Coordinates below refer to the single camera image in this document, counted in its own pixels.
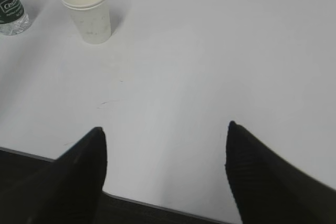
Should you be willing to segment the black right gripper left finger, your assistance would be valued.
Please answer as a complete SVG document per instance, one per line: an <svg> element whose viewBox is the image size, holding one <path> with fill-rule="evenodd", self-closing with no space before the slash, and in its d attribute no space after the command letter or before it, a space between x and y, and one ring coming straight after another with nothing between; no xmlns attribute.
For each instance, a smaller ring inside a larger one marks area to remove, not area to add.
<svg viewBox="0 0 336 224"><path fill-rule="evenodd" d="M58 159L1 193L1 223L93 223L107 173L94 127Z"/></svg>

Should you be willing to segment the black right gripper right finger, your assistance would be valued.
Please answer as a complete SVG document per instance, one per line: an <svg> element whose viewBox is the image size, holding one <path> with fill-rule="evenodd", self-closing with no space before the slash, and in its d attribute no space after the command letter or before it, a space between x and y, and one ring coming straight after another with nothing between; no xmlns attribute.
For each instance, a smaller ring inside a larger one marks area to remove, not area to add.
<svg viewBox="0 0 336 224"><path fill-rule="evenodd" d="M231 121L225 171L243 223L335 223L335 190Z"/></svg>

